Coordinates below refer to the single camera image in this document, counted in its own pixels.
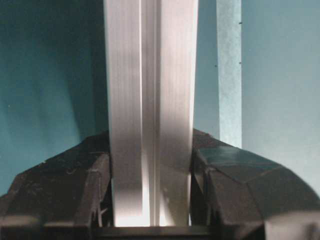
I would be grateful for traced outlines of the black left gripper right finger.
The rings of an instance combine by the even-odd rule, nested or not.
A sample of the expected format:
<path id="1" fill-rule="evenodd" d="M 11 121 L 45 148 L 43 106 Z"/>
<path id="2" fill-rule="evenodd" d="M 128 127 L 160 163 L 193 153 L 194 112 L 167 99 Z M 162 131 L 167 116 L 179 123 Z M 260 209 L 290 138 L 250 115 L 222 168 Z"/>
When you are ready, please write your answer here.
<path id="1" fill-rule="evenodd" d="M 222 240 L 317 240 L 320 198 L 287 167 L 194 130 L 190 215 Z"/>

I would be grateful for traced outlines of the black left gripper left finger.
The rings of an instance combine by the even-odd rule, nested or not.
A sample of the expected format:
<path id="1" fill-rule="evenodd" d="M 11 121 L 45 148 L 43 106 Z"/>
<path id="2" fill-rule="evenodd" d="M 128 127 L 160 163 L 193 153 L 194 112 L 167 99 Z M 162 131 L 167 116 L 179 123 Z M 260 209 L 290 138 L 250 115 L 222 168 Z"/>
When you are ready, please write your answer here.
<path id="1" fill-rule="evenodd" d="M 19 173 L 0 198 L 3 240 L 91 240 L 112 225 L 108 131 Z"/>

